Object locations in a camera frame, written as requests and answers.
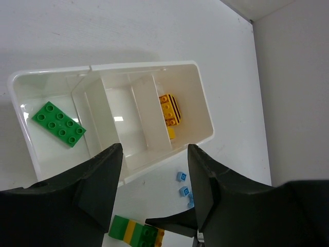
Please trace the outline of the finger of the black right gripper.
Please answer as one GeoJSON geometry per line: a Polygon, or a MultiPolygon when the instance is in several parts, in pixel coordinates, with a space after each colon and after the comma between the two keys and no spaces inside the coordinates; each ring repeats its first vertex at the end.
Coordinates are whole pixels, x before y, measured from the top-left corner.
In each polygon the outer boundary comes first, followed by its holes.
{"type": "Polygon", "coordinates": [[[145,220],[145,224],[187,237],[195,237],[198,231],[194,209],[168,217],[148,218],[145,220]]]}

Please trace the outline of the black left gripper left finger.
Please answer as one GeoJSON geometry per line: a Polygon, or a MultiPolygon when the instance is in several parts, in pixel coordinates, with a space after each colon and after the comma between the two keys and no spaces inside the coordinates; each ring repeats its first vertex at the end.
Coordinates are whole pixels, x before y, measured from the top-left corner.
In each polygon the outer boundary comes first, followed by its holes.
{"type": "Polygon", "coordinates": [[[28,188],[1,192],[1,246],[101,246],[122,167],[120,143],[28,188]]]}

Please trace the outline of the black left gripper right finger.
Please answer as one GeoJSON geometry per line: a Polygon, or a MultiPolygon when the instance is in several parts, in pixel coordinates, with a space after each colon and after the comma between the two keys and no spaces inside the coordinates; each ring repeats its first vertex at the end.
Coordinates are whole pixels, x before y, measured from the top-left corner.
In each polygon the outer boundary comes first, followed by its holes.
{"type": "Polygon", "coordinates": [[[188,166],[206,246],[328,246],[328,181],[272,187],[228,168],[195,144],[188,166]]]}

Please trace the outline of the green square duplo brick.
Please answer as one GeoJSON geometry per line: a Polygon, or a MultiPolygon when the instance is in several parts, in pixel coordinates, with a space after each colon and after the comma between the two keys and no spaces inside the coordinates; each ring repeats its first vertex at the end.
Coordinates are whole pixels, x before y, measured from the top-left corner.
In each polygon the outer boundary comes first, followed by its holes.
{"type": "Polygon", "coordinates": [[[150,225],[136,223],[130,246],[132,247],[154,247],[158,229],[150,225]]]}

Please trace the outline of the green duplo base plate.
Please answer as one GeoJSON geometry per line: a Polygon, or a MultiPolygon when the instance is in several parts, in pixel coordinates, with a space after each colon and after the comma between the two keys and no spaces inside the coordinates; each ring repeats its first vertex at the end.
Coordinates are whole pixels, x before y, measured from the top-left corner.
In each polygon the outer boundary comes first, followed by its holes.
{"type": "Polygon", "coordinates": [[[85,128],[50,101],[33,115],[32,120],[71,148],[86,132],[85,128]]]}

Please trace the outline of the yellow square duplo brick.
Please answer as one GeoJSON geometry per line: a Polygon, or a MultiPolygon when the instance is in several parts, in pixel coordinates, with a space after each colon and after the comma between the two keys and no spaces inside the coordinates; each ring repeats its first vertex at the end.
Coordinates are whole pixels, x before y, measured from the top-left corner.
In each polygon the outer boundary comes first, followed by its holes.
{"type": "Polygon", "coordinates": [[[165,231],[162,229],[158,229],[158,234],[157,234],[156,241],[155,241],[155,247],[162,246],[162,241],[163,241],[164,235],[165,235],[165,231]]]}

